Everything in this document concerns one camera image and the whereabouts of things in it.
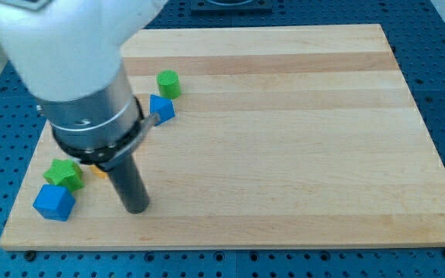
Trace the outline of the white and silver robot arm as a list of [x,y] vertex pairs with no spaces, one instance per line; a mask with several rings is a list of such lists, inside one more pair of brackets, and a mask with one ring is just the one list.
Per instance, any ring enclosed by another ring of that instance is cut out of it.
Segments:
[[0,1],[0,44],[60,147],[105,171],[137,147],[122,45],[166,0]]

